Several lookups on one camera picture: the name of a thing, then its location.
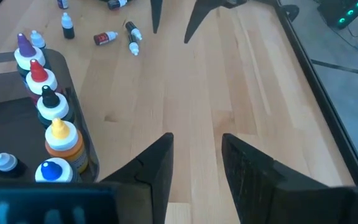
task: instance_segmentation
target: orange paint bottle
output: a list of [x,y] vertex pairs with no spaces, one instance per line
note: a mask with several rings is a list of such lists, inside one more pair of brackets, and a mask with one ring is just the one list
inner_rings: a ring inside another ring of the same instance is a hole
[[55,118],[45,131],[45,139],[45,148],[52,157],[65,159],[73,164],[78,173],[84,172],[88,156],[82,134],[74,124]]

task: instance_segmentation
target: wooden table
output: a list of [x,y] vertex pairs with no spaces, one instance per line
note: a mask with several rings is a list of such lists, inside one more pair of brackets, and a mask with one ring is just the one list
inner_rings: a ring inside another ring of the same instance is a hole
[[[56,1],[4,0],[0,52],[16,48],[18,32],[35,29],[65,56],[99,179],[174,133],[167,223],[238,223],[221,158],[225,132],[322,183],[353,184],[273,9],[248,2],[215,10],[185,45],[193,6],[165,0],[153,34],[148,1],[109,11],[105,2],[71,0],[76,37],[66,40]],[[125,21],[143,33],[138,57],[127,49]],[[95,46],[93,35],[107,30],[119,38]],[[0,64],[0,72],[14,69]]]

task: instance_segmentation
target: yellow cap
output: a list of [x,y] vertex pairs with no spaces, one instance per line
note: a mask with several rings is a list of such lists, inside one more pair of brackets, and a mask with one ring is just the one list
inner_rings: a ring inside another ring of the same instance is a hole
[[52,135],[57,139],[65,139],[70,133],[70,128],[60,119],[52,120]]

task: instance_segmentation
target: red cap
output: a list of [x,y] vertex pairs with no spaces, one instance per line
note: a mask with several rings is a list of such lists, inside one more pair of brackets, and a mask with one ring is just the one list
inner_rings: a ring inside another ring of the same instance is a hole
[[48,79],[48,73],[36,59],[30,61],[31,78],[35,82],[44,82]]

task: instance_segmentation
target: blue cap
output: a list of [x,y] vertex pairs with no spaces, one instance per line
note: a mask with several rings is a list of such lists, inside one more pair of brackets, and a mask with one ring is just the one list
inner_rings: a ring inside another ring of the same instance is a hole
[[45,180],[57,180],[63,173],[63,169],[56,162],[45,161],[41,166],[41,173]]

